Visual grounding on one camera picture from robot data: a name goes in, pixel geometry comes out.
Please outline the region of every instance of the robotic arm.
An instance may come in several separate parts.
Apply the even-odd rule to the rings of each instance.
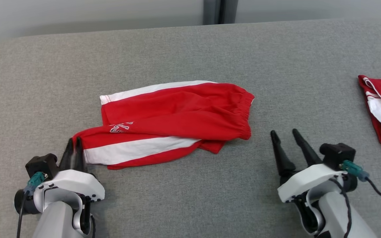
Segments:
[[[15,209],[20,215],[17,237],[23,214],[42,213],[34,238],[94,238],[91,203],[103,200],[105,190],[95,175],[86,172],[80,138],[75,149],[70,139],[60,166],[56,162],[57,157],[48,154],[26,164],[31,180],[15,196]]]
[[[322,161],[298,130],[292,132],[308,168],[296,171],[276,132],[271,131],[281,201],[296,205],[305,231],[316,238],[376,238],[346,196],[357,188],[357,177],[344,171],[342,164],[354,161],[355,149],[343,143],[323,144],[320,147],[325,155]]]

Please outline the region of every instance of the printed number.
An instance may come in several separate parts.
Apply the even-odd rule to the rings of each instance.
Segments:
[[[133,124],[133,122],[126,122],[126,124],[131,125],[131,124]],[[125,132],[125,131],[122,131],[120,128],[123,128],[123,129],[126,129],[126,130],[130,129],[129,126],[124,125],[124,123],[120,123],[120,124],[117,124],[117,125],[113,126],[112,129],[110,130],[110,132],[111,133],[122,133],[122,132]]]

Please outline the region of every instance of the black cable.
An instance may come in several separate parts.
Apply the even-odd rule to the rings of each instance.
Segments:
[[[94,218],[94,216],[91,216],[91,219],[92,219],[92,225],[93,225],[92,238],[95,238],[95,232],[97,231],[97,229],[95,228],[95,218]]]
[[[367,182],[369,182],[371,184],[371,186],[373,187],[374,191],[376,191],[376,193],[381,196],[381,192],[377,189],[377,187],[374,185],[374,183],[368,177],[365,178],[365,179],[367,180]]]
[[[21,219],[23,218],[24,203],[26,202],[26,198],[28,195],[29,195],[29,191],[26,191],[26,193],[24,193],[24,195],[23,195],[23,200],[21,201],[19,223],[17,224],[17,238],[20,238]]]
[[[349,199],[348,199],[348,196],[346,195],[346,192],[345,192],[345,190],[343,189],[342,185],[340,185],[340,183],[337,182],[336,179],[329,179],[329,181],[334,182],[334,183],[339,187],[340,191],[342,191],[342,195],[345,197],[346,207],[348,208],[348,226],[347,226],[347,228],[346,228],[346,233],[345,233],[345,235],[343,235],[343,238],[348,238],[349,232],[351,231],[351,227],[352,227],[351,205],[349,205]]]

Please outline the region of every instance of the teal connector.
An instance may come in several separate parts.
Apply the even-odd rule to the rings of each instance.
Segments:
[[[368,178],[370,175],[366,171],[364,171],[360,166],[352,163],[351,161],[343,161],[342,169],[348,172],[351,175],[357,176],[357,178],[361,182],[365,182],[366,178]]]
[[[23,189],[24,192],[29,191],[29,194],[33,194],[35,189],[48,177],[48,175],[42,172],[36,172],[27,182],[27,186]]]

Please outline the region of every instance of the gray fabric surface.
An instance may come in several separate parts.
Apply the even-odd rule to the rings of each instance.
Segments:
[[[99,95],[157,83],[235,83],[256,96],[250,140],[218,155],[91,170],[106,188],[97,237],[307,237],[277,195],[269,138],[277,130],[304,168],[291,130],[318,149],[343,142],[381,190],[381,145],[357,75],[381,78],[381,21],[314,20],[121,30],[18,38],[0,44],[0,237],[15,236],[17,189],[35,155],[60,157],[69,137],[101,125]],[[352,205],[381,237],[381,197],[361,183]],[[23,218],[30,237],[39,215]]]

